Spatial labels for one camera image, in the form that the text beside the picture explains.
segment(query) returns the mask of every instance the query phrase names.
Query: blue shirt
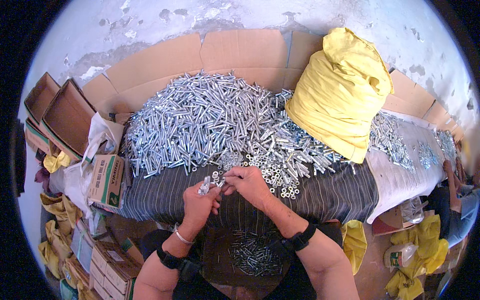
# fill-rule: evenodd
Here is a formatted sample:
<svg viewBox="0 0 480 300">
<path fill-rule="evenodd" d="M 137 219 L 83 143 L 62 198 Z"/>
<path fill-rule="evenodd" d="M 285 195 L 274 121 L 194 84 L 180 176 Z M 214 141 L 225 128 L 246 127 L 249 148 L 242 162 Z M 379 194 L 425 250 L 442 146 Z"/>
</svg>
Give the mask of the blue shirt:
<svg viewBox="0 0 480 300">
<path fill-rule="evenodd" d="M 470 232 L 477 219 L 480 204 L 480 188 L 473 189 L 473 185 L 460 188 L 462 214 L 450 214 L 450 232 L 448 234 L 448 248 L 461 242 Z"/>
</svg>

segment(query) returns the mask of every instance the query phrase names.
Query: striped cloth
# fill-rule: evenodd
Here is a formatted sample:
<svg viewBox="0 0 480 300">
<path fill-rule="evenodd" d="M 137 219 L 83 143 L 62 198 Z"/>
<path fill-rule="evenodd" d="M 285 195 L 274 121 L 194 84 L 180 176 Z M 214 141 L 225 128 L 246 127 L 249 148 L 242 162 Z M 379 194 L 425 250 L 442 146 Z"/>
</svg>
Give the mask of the striped cloth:
<svg viewBox="0 0 480 300">
<path fill-rule="evenodd" d="M 356 175 L 347 164 L 335 163 L 336 173 L 318 173 L 310 179 L 301 178 L 296 200 L 280 198 L 294 212 L 308 220 L 325 222 L 338 219 L 364 222 L 378 202 L 378 191 L 366 163 L 355 165 Z M 165 169 L 161 175 L 143 179 L 146 171 L 133 179 L 120 209 L 112 211 L 129 218 L 155 220 L 174 224 L 184 216 L 182 194 L 204 177 L 218 171 L 216 166 L 206 166 L 185 175 L 183 168 Z M 263 212 L 254 208 L 237 192 L 223 196 L 217 216 L 211 215 L 207 226 L 247 230 L 261 234 L 274 227 Z"/>
</svg>

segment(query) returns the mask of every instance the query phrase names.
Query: dark pants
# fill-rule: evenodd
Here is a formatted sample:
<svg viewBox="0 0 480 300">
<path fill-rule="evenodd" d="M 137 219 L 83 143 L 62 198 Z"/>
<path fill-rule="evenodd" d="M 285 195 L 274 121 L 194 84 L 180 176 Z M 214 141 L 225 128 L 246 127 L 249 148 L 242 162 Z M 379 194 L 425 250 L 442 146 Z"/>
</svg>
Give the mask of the dark pants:
<svg viewBox="0 0 480 300">
<path fill-rule="evenodd" d="M 334 224 L 320 224 L 317 228 L 342 247 L 342 233 Z M 166 230 L 155 230 L 145 235 L 140 241 L 140 252 L 146 260 L 154 251 L 162 247 L 162 243 L 172 233 Z M 198 260 L 201 249 L 192 248 L 189 257 Z M 317 294 L 308 278 L 300 259 L 295 258 L 290 263 L 287 274 L 280 284 L 265 299 L 316 299 Z M 197 273 L 191 282 L 179 279 L 173 290 L 173 299 L 225 299 L 222 292 L 214 288 L 202 275 Z"/>
<path fill-rule="evenodd" d="M 446 239 L 450 231 L 450 216 L 454 213 L 450 210 L 450 191 L 448 186 L 441 188 L 435 187 L 426 197 L 428 205 L 425 210 L 435 210 L 435 214 L 440 216 L 440 239 Z"/>
</svg>

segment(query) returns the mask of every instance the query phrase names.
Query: person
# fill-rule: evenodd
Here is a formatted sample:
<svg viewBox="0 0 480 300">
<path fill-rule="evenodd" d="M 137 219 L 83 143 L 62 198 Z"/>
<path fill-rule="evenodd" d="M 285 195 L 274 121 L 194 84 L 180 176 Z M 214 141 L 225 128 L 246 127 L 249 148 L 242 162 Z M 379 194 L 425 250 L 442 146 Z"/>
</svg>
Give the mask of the person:
<svg viewBox="0 0 480 300">
<path fill-rule="evenodd" d="M 257 167 L 233 167 L 225 173 L 222 189 L 212 185 L 206 195 L 199 195 L 202 182 L 183 193 L 185 216 L 175 233 L 154 231 L 144 239 L 147 257 L 136 281 L 134 299 L 228 299 L 210 285 L 199 273 L 192 280 L 179 280 L 179 271 L 170 269 L 160 260 L 164 253 L 177 258 L 189 255 L 192 241 L 206 224 L 210 213 L 218 214 L 220 192 L 239 192 L 254 207 L 264 212 L 277 226 L 280 234 L 290 239 L 311 228 L 269 190 Z M 161 241 L 160 250 L 152 249 Z M 280 284 L 265 299 L 358 299 L 352 267 L 339 244 L 313 230 L 308 245 L 296 252 L 291 266 Z"/>
<path fill-rule="evenodd" d="M 473 175 L 473 185 L 463 184 L 455 176 L 449 160 L 444 161 L 443 168 L 447 174 L 448 185 L 436 187 L 430 193 L 426 198 L 429 203 L 425 209 L 433 209 L 440 216 L 440 238 L 447 239 L 448 247 L 452 248 L 468 235 L 477 219 L 480 203 L 480 164 Z"/>
</svg>

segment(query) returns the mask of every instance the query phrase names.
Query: white tablecloth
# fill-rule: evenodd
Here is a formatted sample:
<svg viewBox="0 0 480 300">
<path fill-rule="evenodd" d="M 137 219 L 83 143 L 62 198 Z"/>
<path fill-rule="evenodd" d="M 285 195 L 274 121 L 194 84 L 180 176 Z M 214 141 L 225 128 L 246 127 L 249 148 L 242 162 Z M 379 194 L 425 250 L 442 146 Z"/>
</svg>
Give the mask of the white tablecloth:
<svg viewBox="0 0 480 300">
<path fill-rule="evenodd" d="M 388 155 L 382 151 L 371 150 L 367 153 L 367 163 L 375 178 L 379 196 L 377 206 L 367 218 L 369 224 L 381 213 L 407 199 L 429 195 L 436 184 L 445 179 L 442 167 L 445 157 L 431 131 L 431 129 L 436 129 L 436 125 L 410 115 L 386 109 L 382 109 L 382 111 L 405 120 L 399 122 L 397 134 L 403 136 L 403 141 L 408 146 L 408 154 L 413 161 L 416 173 L 412 174 L 401 166 L 394 165 L 388 161 Z M 422 166 L 419 158 L 420 147 L 418 141 L 430 144 L 433 152 L 437 154 L 438 165 L 431 163 L 428 170 Z"/>
</svg>

